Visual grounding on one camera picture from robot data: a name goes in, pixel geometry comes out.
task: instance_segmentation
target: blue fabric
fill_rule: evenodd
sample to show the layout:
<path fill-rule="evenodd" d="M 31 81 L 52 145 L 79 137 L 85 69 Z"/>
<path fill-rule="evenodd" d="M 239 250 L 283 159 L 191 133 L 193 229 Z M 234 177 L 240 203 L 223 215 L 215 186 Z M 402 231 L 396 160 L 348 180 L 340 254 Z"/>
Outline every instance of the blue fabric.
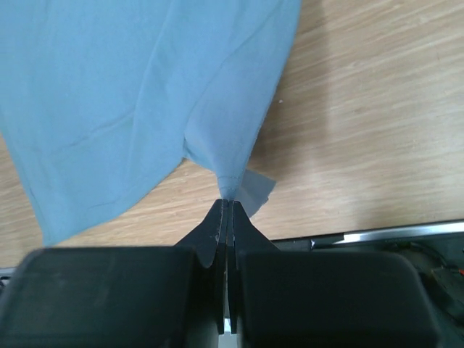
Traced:
<path fill-rule="evenodd" d="M 55 244 L 115 218 L 188 157 L 251 214 L 245 172 L 299 0 L 3 0 L 0 127 Z"/>

